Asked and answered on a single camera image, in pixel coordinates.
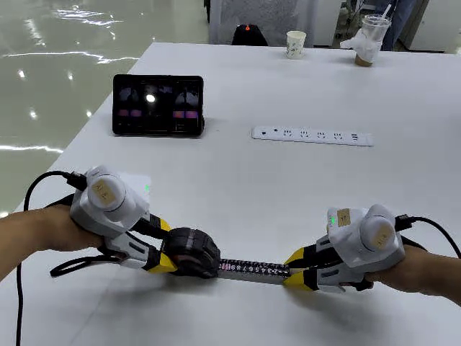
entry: power strip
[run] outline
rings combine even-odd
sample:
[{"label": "power strip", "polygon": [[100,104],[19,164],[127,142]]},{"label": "power strip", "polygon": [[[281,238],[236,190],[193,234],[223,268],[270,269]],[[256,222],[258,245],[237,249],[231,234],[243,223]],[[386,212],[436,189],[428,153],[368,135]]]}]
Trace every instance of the power strip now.
[{"label": "power strip", "polygon": [[312,128],[286,128],[283,126],[256,126],[251,132],[254,139],[307,143],[339,144],[345,146],[373,146],[369,133],[314,130]]}]

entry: human hand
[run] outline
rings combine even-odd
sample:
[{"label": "human hand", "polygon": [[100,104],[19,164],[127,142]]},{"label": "human hand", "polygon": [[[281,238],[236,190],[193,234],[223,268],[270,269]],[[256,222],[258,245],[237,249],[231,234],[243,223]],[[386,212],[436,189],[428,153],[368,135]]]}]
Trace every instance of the human hand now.
[{"label": "human hand", "polygon": [[404,248],[405,258],[401,262],[387,270],[369,272],[365,278],[403,292],[431,294],[427,285],[428,269],[438,256],[417,247],[405,245]]},{"label": "human hand", "polygon": [[103,238],[85,231],[71,219],[70,207],[53,207],[33,210],[37,218],[37,250],[76,251],[100,247]]}]

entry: black bag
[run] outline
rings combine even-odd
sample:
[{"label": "black bag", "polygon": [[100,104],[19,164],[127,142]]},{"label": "black bag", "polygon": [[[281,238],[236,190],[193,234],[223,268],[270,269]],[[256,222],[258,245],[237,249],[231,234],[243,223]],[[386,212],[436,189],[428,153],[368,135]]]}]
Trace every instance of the black bag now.
[{"label": "black bag", "polygon": [[264,35],[257,25],[239,25],[233,34],[232,45],[268,45]]}]

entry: shiny floor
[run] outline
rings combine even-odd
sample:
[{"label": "shiny floor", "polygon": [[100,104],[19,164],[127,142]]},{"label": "shiny floor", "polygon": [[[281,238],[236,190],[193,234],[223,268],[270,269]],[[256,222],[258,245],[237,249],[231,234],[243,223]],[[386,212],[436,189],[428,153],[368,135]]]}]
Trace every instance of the shiny floor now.
[{"label": "shiny floor", "polygon": [[0,217],[153,40],[207,43],[203,0],[0,1]]}]

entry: label sticker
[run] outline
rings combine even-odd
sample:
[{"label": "label sticker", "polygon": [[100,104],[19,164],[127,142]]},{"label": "label sticker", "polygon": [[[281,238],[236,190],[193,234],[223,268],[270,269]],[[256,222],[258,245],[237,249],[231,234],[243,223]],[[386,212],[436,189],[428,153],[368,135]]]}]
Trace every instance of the label sticker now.
[{"label": "label sticker", "polygon": [[385,248],[388,243],[389,238],[392,236],[392,229],[389,229],[386,226],[381,226],[380,230],[376,233],[375,237],[372,240],[372,244],[377,247],[379,250]]},{"label": "label sticker", "polygon": [[338,227],[348,226],[351,224],[351,211],[350,209],[341,209],[337,212]]},{"label": "label sticker", "polygon": [[98,180],[95,182],[91,189],[93,190],[94,194],[99,198],[102,204],[109,205],[110,203],[115,201],[114,193],[111,189],[107,186],[104,180]]}]

